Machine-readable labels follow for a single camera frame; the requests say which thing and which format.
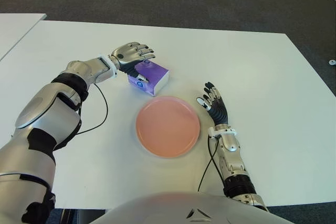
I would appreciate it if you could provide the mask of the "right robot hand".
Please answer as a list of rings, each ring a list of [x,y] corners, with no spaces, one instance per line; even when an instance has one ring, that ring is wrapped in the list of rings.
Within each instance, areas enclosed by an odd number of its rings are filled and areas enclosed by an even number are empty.
[[[214,125],[228,124],[227,109],[218,89],[211,82],[206,82],[204,91],[206,94],[196,98],[197,103],[207,111]]]

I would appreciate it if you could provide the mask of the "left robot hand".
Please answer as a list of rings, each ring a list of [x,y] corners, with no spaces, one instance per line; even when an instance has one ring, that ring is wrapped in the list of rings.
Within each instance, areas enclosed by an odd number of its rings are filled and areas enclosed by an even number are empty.
[[[155,58],[154,50],[147,45],[129,42],[115,49],[108,57],[119,71],[142,82],[148,82],[148,79],[135,68],[137,64]]]

